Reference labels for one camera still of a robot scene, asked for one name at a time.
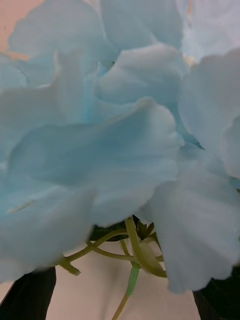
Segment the light blue flower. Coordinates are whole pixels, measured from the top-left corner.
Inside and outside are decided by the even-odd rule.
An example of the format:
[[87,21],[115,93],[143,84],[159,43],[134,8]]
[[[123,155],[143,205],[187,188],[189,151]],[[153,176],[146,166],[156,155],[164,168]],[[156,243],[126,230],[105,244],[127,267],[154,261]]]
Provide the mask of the light blue flower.
[[157,188],[141,214],[154,221],[169,289],[182,293],[226,279],[239,263],[240,197],[210,152],[186,145],[178,163],[178,180]]
[[[184,7],[185,0],[178,1]],[[192,0],[182,41],[185,54],[200,61],[205,56],[226,54],[239,47],[239,12],[239,1]]]
[[205,57],[182,83],[179,112],[187,130],[240,178],[240,49]]
[[[28,83],[50,84],[0,95],[6,114],[0,156],[8,156],[9,178],[30,179],[43,189],[96,189],[90,225],[113,224],[148,202],[147,218],[155,224],[174,292],[226,278],[240,259],[240,200],[216,147],[187,146],[178,153],[182,141],[171,113],[177,132],[190,138],[180,110],[189,133],[205,147],[217,133],[209,130],[212,124],[201,127],[202,113],[207,118],[211,94],[221,83],[214,68],[205,70],[206,62],[192,70],[185,63],[182,33],[174,0],[100,0],[96,11],[80,0],[47,0],[17,23],[9,47],[42,61],[43,68],[41,54],[59,51],[54,81],[48,76],[37,84],[38,63],[27,63],[24,74],[33,76]],[[217,65],[219,59],[209,61]],[[199,79],[208,72],[211,80],[203,77],[203,96],[198,69]],[[15,121],[11,115],[18,110]]]
[[[51,264],[177,176],[183,141],[171,113],[149,97],[98,104],[79,57],[59,53],[50,84],[0,93],[0,265],[16,263],[0,282],[20,276],[18,265]],[[108,114],[89,122],[87,107],[91,115],[98,105]]]

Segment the beige background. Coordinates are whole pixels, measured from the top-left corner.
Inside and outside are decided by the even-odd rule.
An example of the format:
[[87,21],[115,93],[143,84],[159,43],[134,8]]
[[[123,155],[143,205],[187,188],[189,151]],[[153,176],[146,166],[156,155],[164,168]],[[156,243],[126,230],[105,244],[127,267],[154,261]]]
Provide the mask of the beige background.
[[[40,0],[0,0],[0,51],[7,47],[7,37],[15,21]],[[113,252],[117,243],[103,246]],[[47,320],[111,320],[127,287],[131,265],[90,253],[75,263],[78,277],[57,268],[57,284],[48,310]],[[10,283],[0,285],[0,300]],[[134,294],[119,320],[199,320],[192,293],[174,295],[167,281],[140,271]]]

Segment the ruffled petal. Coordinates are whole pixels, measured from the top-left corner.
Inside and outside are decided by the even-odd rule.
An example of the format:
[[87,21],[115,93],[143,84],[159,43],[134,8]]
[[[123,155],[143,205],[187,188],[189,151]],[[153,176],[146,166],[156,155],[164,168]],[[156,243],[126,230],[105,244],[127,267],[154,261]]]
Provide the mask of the ruffled petal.
[[98,191],[94,223],[131,215],[155,186],[175,178],[183,144],[170,112],[149,98],[98,125],[47,126],[30,132],[13,150],[11,175]]
[[[240,179],[240,116],[236,117],[225,131],[220,143],[220,154],[229,176]],[[239,180],[234,181],[239,189]]]
[[[81,57],[78,51],[59,53],[55,59],[54,81],[41,87],[19,87],[0,94],[0,160],[4,161],[11,149],[29,131],[46,125],[63,125],[83,121],[87,104],[84,80],[81,72]],[[38,77],[38,68],[25,63],[26,79],[34,81],[47,79],[47,65]]]
[[27,61],[17,60],[17,67],[25,75],[28,87],[40,87],[54,80],[55,65],[52,53],[41,54]]
[[15,62],[0,54],[0,92],[8,88],[26,87],[27,79]]
[[45,0],[17,22],[8,46],[30,57],[75,48],[81,48],[86,60],[112,54],[97,13],[81,0]]
[[199,61],[226,54],[240,46],[240,2],[193,0],[190,25],[185,29],[183,51]]
[[[46,182],[32,183],[32,189],[29,186],[24,190],[8,188],[1,196],[0,265],[3,259],[10,264],[18,261],[47,267],[63,252],[82,244],[91,231],[93,190]],[[2,272],[1,268],[0,279],[6,281],[8,276]]]
[[208,151],[220,155],[225,130],[240,114],[240,50],[209,56],[183,79],[179,113],[188,130]]
[[162,184],[149,204],[175,293],[225,279],[240,261],[240,197],[221,163],[189,147],[180,157],[179,179]]
[[181,53],[168,45],[158,43],[126,50],[96,82],[95,94],[104,102],[119,105],[152,97],[169,108],[177,131],[184,135],[186,131],[179,117],[177,98],[182,78],[188,71]]
[[100,0],[107,38],[119,51],[158,41],[180,48],[182,20],[175,0]]

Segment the petal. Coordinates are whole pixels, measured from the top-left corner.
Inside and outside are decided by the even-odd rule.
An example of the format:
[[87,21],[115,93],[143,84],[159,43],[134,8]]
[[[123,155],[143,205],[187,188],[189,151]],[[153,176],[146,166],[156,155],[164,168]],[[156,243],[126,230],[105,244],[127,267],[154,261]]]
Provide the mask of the petal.
[[[59,53],[56,57],[54,81],[51,84],[37,88],[9,89],[0,94],[1,161],[5,160],[11,149],[29,131],[46,125],[81,121],[82,113],[85,112],[85,97],[80,61],[78,51],[68,55]],[[41,65],[34,65],[35,71],[31,75],[32,67],[24,66],[26,78],[31,85],[36,78],[39,82],[46,79],[45,71],[39,74],[40,67]]]
[[16,65],[25,75],[28,87],[48,85],[54,79],[55,65],[52,53],[38,55],[27,61],[17,60]]
[[235,0],[192,1],[191,26],[183,37],[185,53],[199,61],[239,47],[239,11],[240,3]]
[[240,50],[209,56],[183,79],[179,113],[200,144],[219,155],[225,130],[240,113]]
[[220,144],[220,152],[225,169],[229,176],[240,179],[240,116],[236,117],[231,126],[225,131]]
[[145,203],[156,185],[175,178],[182,143],[170,112],[144,98],[103,124],[31,132],[12,152],[8,169],[65,186],[94,186],[94,223],[111,224]]
[[16,24],[8,46],[31,57],[80,47],[87,57],[103,58],[110,50],[97,13],[81,0],[45,0]]
[[[38,184],[41,190],[28,189],[25,197],[18,190],[1,198],[0,259],[46,267],[87,238],[95,192]],[[15,195],[20,204],[4,212]]]
[[157,41],[179,48],[182,20],[175,0],[100,0],[106,36],[118,49]]
[[158,43],[126,50],[121,52],[114,66],[96,81],[95,94],[104,102],[119,105],[152,97],[169,108],[174,115],[177,132],[187,136],[177,109],[177,98],[182,78],[188,71],[181,53],[168,45]]
[[175,293],[227,278],[240,260],[240,197],[222,164],[188,147],[180,161],[179,179],[162,184],[149,204]]
[[55,86],[9,89],[0,94],[0,160],[30,130],[65,121]]
[[26,87],[27,79],[14,60],[0,54],[0,91],[15,87]]

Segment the flower cluster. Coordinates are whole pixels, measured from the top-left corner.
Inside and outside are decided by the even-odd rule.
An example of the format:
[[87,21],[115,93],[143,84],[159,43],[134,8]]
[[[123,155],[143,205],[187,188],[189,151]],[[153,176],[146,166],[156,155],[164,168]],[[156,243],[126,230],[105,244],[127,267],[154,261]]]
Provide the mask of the flower cluster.
[[240,261],[240,3],[187,4],[45,0],[17,22],[9,50],[28,60],[0,56],[1,282],[133,214],[173,292]]

